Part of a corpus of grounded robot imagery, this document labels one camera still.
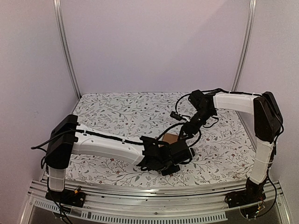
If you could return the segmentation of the brown cardboard box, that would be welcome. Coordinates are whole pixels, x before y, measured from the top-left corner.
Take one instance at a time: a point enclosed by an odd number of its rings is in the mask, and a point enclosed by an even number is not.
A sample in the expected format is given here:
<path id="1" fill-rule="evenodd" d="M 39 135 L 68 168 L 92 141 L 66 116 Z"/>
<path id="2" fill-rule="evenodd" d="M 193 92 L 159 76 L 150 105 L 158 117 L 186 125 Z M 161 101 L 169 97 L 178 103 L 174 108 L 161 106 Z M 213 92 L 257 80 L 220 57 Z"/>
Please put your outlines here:
<path id="1" fill-rule="evenodd" d="M 162 141 L 165 141 L 169 144 L 175 143 L 175 142 L 178 141 L 178 135 L 177 134 L 166 133 L 163 136 Z"/>

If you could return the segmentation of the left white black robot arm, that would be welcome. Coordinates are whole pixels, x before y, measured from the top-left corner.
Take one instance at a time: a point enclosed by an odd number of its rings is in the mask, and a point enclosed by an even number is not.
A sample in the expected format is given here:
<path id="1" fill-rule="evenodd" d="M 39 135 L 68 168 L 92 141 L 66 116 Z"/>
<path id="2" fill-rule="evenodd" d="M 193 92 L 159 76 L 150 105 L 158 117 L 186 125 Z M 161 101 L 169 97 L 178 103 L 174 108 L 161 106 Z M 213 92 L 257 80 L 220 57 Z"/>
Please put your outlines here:
<path id="1" fill-rule="evenodd" d="M 32 149 L 43 146 L 47 146 L 44 162 L 49 171 L 49 189 L 60 203 L 70 197 L 64 185 L 72 154 L 113 158 L 138 166 L 142 171 L 153 170 L 162 175 L 178 172 L 180 165 L 190 162 L 195 156 L 185 140 L 168 143 L 146 136 L 133 139 L 117 136 L 80 124 L 73 114 L 67 115 L 52 130 L 47 141 Z"/>

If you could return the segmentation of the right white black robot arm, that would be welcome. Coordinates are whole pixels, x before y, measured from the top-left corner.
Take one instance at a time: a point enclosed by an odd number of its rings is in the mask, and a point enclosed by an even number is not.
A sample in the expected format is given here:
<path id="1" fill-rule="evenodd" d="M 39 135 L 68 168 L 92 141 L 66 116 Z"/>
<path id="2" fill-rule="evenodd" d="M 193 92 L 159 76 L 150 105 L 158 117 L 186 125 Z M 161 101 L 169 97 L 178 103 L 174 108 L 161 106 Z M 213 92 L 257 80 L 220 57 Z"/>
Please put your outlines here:
<path id="1" fill-rule="evenodd" d="M 256 155 L 252 172 L 246 181 L 246 190 L 241 196 L 245 203 L 252 203 L 259 197 L 268 179 L 269 168 L 276 155 L 277 139 L 284 131 L 283 118 L 274 95 L 269 91 L 256 94 L 218 88 L 210 91 L 192 91 L 188 94 L 188 100 L 197 112 L 182 125 L 179 139 L 193 138 L 206 121 L 216 115 L 218 109 L 253 115 Z"/>

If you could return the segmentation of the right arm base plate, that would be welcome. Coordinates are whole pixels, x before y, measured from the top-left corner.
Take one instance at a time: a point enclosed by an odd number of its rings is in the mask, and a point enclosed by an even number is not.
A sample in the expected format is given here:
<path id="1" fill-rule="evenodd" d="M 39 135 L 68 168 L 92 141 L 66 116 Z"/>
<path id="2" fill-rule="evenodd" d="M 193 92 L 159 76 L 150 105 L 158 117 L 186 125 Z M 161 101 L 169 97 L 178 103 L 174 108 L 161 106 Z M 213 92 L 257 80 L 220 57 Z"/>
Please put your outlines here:
<path id="1" fill-rule="evenodd" d="M 228 204 L 229 208 L 257 203 L 265 200 L 266 195 L 264 191 L 255 193 L 248 193 L 247 190 L 232 191 L 225 195 L 224 202 Z"/>

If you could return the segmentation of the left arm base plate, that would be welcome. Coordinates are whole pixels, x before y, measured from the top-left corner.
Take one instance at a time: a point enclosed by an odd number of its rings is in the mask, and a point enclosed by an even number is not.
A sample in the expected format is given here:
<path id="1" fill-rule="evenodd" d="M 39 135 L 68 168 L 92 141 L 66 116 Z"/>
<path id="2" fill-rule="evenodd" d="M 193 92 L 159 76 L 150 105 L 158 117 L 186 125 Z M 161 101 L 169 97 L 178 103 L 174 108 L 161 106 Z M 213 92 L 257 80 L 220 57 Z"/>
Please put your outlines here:
<path id="1" fill-rule="evenodd" d="M 80 187 L 76 189 L 64 189 L 62 192 L 48 190 L 45 198 L 56 203 L 82 208 L 85 203 L 86 193 Z"/>

